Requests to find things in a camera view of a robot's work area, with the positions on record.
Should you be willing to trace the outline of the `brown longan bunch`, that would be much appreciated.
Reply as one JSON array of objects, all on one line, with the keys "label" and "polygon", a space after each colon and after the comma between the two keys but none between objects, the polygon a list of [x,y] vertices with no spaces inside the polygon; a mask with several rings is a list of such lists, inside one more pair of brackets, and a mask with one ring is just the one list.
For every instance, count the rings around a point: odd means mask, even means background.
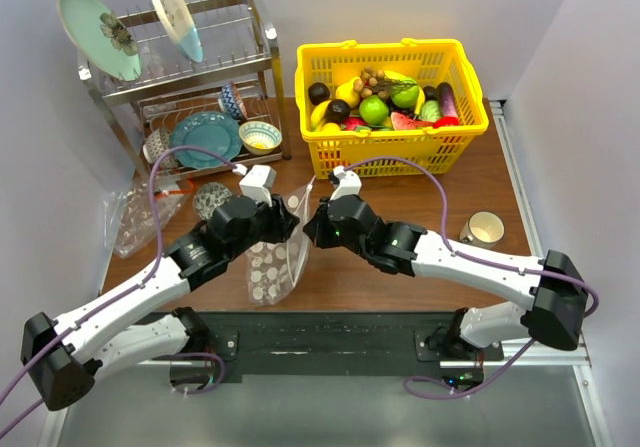
[{"label": "brown longan bunch", "polygon": [[359,77],[352,82],[352,89],[362,99],[378,96],[382,100],[411,89],[416,82],[403,74],[390,70],[363,69]]}]

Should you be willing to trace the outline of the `clear polka dot zip bag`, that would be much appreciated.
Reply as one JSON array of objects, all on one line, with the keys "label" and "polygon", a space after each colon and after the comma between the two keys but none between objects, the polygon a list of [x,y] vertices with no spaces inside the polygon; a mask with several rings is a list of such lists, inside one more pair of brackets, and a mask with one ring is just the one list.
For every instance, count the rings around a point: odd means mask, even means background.
[{"label": "clear polka dot zip bag", "polygon": [[284,243],[255,244],[246,253],[248,299],[255,305],[275,305],[297,286],[307,263],[310,240],[303,227],[310,220],[310,200],[315,178],[284,196],[288,211],[299,224]]}]

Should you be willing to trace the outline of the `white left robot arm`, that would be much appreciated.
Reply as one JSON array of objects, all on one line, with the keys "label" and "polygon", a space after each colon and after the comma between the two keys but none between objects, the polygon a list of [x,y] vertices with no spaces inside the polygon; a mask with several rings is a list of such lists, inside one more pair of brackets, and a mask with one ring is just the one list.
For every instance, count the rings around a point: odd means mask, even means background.
[{"label": "white left robot arm", "polygon": [[288,240],[300,220],[283,198],[232,196],[129,281],[55,319],[39,313],[24,326],[21,361],[51,411],[84,397],[102,378],[156,357],[204,355],[208,327],[190,308],[140,321],[156,308],[221,276],[260,242]]}]

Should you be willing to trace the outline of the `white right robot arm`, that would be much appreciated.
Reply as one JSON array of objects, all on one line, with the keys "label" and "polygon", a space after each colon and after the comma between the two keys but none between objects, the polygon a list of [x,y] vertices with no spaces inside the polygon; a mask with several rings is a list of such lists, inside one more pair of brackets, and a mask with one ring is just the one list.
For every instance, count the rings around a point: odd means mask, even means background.
[{"label": "white right robot arm", "polygon": [[444,240],[418,225],[383,220],[357,195],[322,199],[303,231],[315,247],[343,247],[381,272],[450,280],[500,297],[490,307],[457,310],[437,334],[437,346],[452,358],[526,337],[560,351],[579,345],[587,292],[560,252],[509,256]]}]

